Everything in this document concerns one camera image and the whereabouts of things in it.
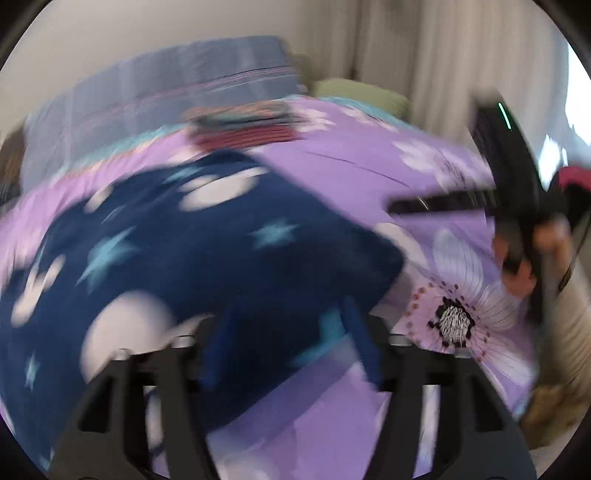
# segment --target purple fabric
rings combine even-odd
[[[506,294],[493,261],[493,224],[481,213],[390,217],[395,196],[489,184],[482,160],[422,132],[398,129],[363,112],[314,99],[294,100],[306,121],[301,140],[250,150],[354,222],[406,252],[408,265],[375,313],[393,331],[442,352],[431,320],[444,296],[475,319],[467,341],[508,407],[518,407],[535,376],[531,332],[519,303]],[[39,186],[0,221],[0,287],[28,265],[51,221],[69,205],[116,179],[147,168],[193,161],[203,154],[185,132],[143,145],[90,170]],[[381,427],[386,396],[372,390],[348,341],[305,367],[232,424],[209,437],[228,478],[358,480]],[[437,393],[426,391],[423,448],[417,475],[428,471],[437,426]],[[165,469],[163,459],[156,461]]]

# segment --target flower center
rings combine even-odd
[[[443,304],[435,312],[437,323],[429,322],[431,328],[439,330],[444,347],[450,344],[455,347],[466,346],[466,340],[472,337],[470,330],[475,322],[470,317],[459,300],[450,300],[443,297]]]

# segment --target sleeve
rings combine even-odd
[[[576,262],[550,320],[556,360],[573,394],[591,400],[591,287]]]

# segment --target hand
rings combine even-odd
[[[573,259],[574,248],[570,234],[570,226],[566,218],[559,217],[556,220],[537,226],[534,229],[534,247],[542,254],[548,254],[553,259],[553,270],[557,280],[560,280],[567,271]],[[495,235],[492,242],[495,252],[495,260],[499,268],[509,253],[509,243],[500,235]],[[503,285],[509,293],[515,297],[525,298],[534,291],[536,278],[531,274],[531,263],[523,260],[517,271],[517,275],[502,272]]]

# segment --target green led light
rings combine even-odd
[[[511,128],[511,122],[509,122],[509,117],[507,116],[507,112],[505,112],[505,109],[503,108],[502,103],[499,103],[499,108],[501,109],[501,112],[503,112],[503,116],[505,117],[505,122],[507,122],[507,127],[509,128],[509,130],[513,130]]]

